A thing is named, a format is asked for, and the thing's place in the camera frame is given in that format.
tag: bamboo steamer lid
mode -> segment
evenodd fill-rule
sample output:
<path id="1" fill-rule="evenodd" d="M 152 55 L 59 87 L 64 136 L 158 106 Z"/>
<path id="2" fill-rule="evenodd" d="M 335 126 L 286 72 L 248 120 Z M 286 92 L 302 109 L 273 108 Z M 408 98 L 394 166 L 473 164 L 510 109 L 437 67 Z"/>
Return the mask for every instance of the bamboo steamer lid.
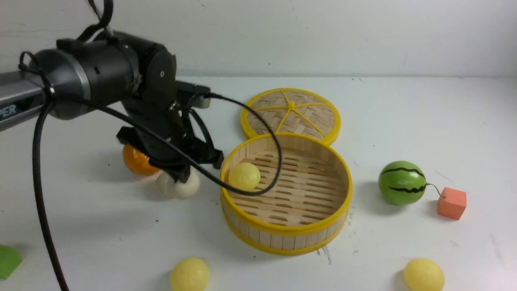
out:
<path id="1" fill-rule="evenodd" d="M 273 89 L 256 95 L 247 105 L 257 111 L 276 133 L 300 134 L 330 145 L 341 129 L 341 118 L 334 105 L 309 91 Z M 262 122 L 246 109 L 241 113 L 240 122 L 248 139 L 268 134 Z"/>

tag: yellow rim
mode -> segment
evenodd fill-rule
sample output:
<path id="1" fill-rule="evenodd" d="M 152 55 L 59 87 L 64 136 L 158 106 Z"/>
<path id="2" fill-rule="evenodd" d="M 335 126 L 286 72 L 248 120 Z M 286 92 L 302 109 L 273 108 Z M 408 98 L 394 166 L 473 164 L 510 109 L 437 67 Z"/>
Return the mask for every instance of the yellow rim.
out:
<path id="1" fill-rule="evenodd" d="M 319 143 L 322 146 L 324 146 L 326 149 L 328 149 L 332 154 L 334 154 L 338 158 L 338 160 L 341 162 L 343 167 L 345 167 L 346 175 L 347 175 L 347 178 L 348 178 L 348 181 L 349 181 L 347 195 L 346 195 L 345 202 L 343 203 L 343 205 L 341 205 L 341 207 L 338 208 L 335 213 L 333 213 L 329 217 L 327 217 L 327 218 L 325 218 L 325 219 L 323 219 L 323 220 L 321 220 L 321 221 L 319 221 L 317 223 L 312 223 L 312 224 L 308 224 L 308 225 L 301 225 L 301 226 L 283 226 L 283 225 L 276 225 L 276 224 L 270 224 L 270 223 L 263 222 L 263 221 L 255 218 L 255 217 L 245 213 L 241 208 L 239 208 L 232 201 L 232 199 L 230 199 L 228 191 L 226 189 L 224 189 L 224 188 L 221 188 L 221 200 L 226 201 L 230 211 L 233 212 L 240 220 L 245 221 L 249 226 L 254 227 L 254 228 L 258 229 L 258 230 L 269 232 L 269 233 L 274 234 L 274 235 L 285 235 L 285 234 L 289 234 L 289 235 L 292 235 L 292 236 L 295 236 L 295 235 L 306 235 L 306 234 L 311 234 L 313 232 L 320 231 L 320 230 L 325 229 L 325 228 L 329 227 L 330 225 L 334 224 L 345 213 L 345 211 L 349 208 L 350 203 L 352 201 L 352 191 L 353 191 L 354 187 L 353 187 L 353 184 L 352 184 L 352 176 L 350 175 L 350 170 L 349 170 L 348 166 L 346 165 L 345 161 L 343 160 L 343 158 L 334 149 L 332 149 L 331 147 L 329 147 L 326 144 L 323 144 L 321 141 L 319 141 L 317 139 L 314 139 L 314 138 L 311 138 L 311 137 L 307 137 L 307 136 L 302 136 L 302 135 L 299 135 L 299 134 L 293 134 L 293 133 L 279 133 L 279 134 L 277 134 L 277 136 L 294 136 L 294 137 L 299 137 L 299 138 L 304 138 L 304 139 L 312 140 L 312 141 L 314 141 L 316 143 Z M 269 135 L 257 136 L 255 138 L 252 138 L 252 139 L 249 139 L 249 140 L 245 141 L 243 144 L 241 144 L 236 149 L 234 149 L 230 153 L 230 155 L 228 155 L 226 161 L 224 162 L 224 164 L 223 164 L 223 166 L 221 168 L 221 177 L 220 177 L 220 179 L 222 181 L 224 181 L 224 178 L 225 178 L 224 177 L 224 173 L 226 172 L 226 169 L 228 167 L 228 161 L 231 159 L 231 157 L 238 150 L 240 150 L 242 147 L 245 147 L 247 144 L 249 144 L 251 142 L 254 142 L 256 140 L 263 139 L 263 138 L 269 138 L 269 137 L 270 137 Z"/>
<path id="2" fill-rule="evenodd" d="M 253 98 L 251 98 L 248 101 L 248 103 L 246 105 L 251 106 L 253 103 L 255 103 L 255 101 L 257 101 L 257 99 L 263 97 L 264 95 L 267 95 L 267 94 L 270 94 L 270 93 L 273 93 L 273 92 L 278 92 L 278 91 L 280 91 L 282 93 L 282 95 L 284 96 L 285 100 L 287 100 L 287 101 L 288 101 L 288 98 L 285 95 L 284 91 L 301 92 L 301 93 L 312 95 L 312 96 L 320 99 L 323 102 L 323 104 L 328 106 L 330 108 L 330 110 L 332 111 L 332 113 L 334 114 L 334 127 L 332 128 L 332 130 L 328 134 L 324 134 L 317 126 L 315 126 L 304 115 L 302 115 L 300 113 L 297 113 L 297 114 L 301 118 L 303 118 L 306 122 L 308 122 L 312 127 L 314 127 L 320 134 L 323 135 L 323 138 L 321 140 L 319 140 L 323 144 L 331 145 L 333 142 L 336 141 L 336 139 L 338 138 L 339 130 L 341 129 L 341 117 L 339 115 L 339 112 L 336 109 L 336 107 L 334 107 L 334 105 L 332 103 L 330 103 L 327 99 L 321 97 L 320 95 L 318 95 L 316 93 L 313 93 L 313 92 L 310 92 L 310 91 L 306 91 L 306 90 L 302 90 L 302 89 L 296 89 L 296 88 L 277 88 L 277 89 L 272 89 L 272 90 L 264 91 L 264 92 L 262 92 L 262 93 L 260 93 L 260 94 L 258 94 L 256 96 L 254 96 Z M 284 107 L 281 107 L 281 106 L 273 106 L 273 107 L 274 108 L 284 108 Z M 298 110 L 296 110 L 296 109 L 299 108 L 299 107 L 301 107 L 301 106 L 296 106 L 295 110 L 293 110 L 293 112 L 298 112 Z M 285 120 L 285 117 L 288 115 L 289 112 L 290 112 L 290 110 L 288 110 L 285 113 L 285 116 L 284 116 L 283 120 Z M 258 134 L 249 125 L 249 123 L 248 123 L 248 114 L 249 114 L 249 112 L 246 109 L 244 109 L 241 112 L 241 114 L 240 114 L 240 124 L 241 124 L 241 127 L 242 127 L 242 132 L 244 133 L 246 138 L 250 139 L 250 138 L 257 137 Z"/>
<path id="3" fill-rule="evenodd" d="M 230 230 L 233 232 L 233 234 L 235 234 L 245 244 L 251 246 L 252 248 L 258 249 L 260 251 L 263 251 L 263 252 L 266 252 L 269 254 L 273 254 L 273 255 L 281 255 L 281 256 L 298 256 L 298 255 L 311 253 L 311 252 L 314 252 L 316 250 L 323 248 L 324 246 L 328 245 L 328 243 L 331 242 L 334 238 L 336 238 L 336 236 L 338 236 L 338 234 L 341 232 L 341 229 L 345 225 L 344 221 L 346 221 L 346 218 L 345 218 L 345 220 L 343 221 L 343 224 L 339 226 L 338 230 L 336 230 L 336 232 L 333 235 L 331 235 L 328 239 L 326 239 L 318 244 L 315 244 L 313 246 L 308 246 L 307 248 L 303 248 L 303 249 L 281 250 L 281 249 L 275 249 L 270 246 L 260 244 L 256 241 L 252 241 L 251 239 L 243 236 L 240 232 L 237 231 L 237 229 L 235 229 L 235 227 L 230 222 L 228 217 L 226 217 L 226 213 L 224 213 L 224 210 L 223 210 L 223 216 L 224 216 L 224 220 L 226 221 L 226 224 L 228 225 Z"/>

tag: yellow plastic ball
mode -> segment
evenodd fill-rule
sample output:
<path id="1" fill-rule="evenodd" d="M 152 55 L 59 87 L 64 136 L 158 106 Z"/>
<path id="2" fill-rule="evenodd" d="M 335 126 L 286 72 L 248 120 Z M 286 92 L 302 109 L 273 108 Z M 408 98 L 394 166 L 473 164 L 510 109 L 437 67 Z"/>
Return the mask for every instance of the yellow plastic ball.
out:
<path id="1" fill-rule="evenodd" d="M 404 269 L 404 280 L 411 291 L 442 291 L 445 277 L 437 263 L 425 259 L 413 259 Z"/>
<path id="2" fill-rule="evenodd" d="M 171 291 L 203 291 L 210 279 L 205 262 L 199 258 L 180 261 L 172 270 L 169 279 Z"/>
<path id="3" fill-rule="evenodd" d="M 260 182 L 260 171 L 252 163 L 238 164 L 228 173 L 228 183 L 238 189 L 251 191 Z"/>

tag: orange block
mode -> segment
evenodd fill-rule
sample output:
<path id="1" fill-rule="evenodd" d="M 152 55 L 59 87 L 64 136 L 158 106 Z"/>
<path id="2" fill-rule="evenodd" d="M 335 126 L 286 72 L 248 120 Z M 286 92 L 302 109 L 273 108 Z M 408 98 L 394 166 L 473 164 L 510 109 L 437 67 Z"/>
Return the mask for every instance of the orange block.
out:
<path id="1" fill-rule="evenodd" d="M 438 199 L 438 214 L 459 220 L 467 208 L 467 193 L 445 187 Z"/>

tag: green object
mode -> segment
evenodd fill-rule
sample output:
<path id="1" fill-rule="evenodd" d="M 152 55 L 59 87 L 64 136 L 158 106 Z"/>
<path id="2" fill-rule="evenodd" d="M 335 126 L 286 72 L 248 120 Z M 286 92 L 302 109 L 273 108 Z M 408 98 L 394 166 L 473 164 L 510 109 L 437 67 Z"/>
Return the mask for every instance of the green object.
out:
<path id="1" fill-rule="evenodd" d="M 7 279 L 21 264 L 22 257 L 12 247 L 0 244 L 0 279 Z"/>
<path id="2" fill-rule="evenodd" d="M 407 161 L 389 163 L 379 174 L 379 189 L 384 199 L 395 205 L 417 202 L 426 185 L 422 170 Z"/>

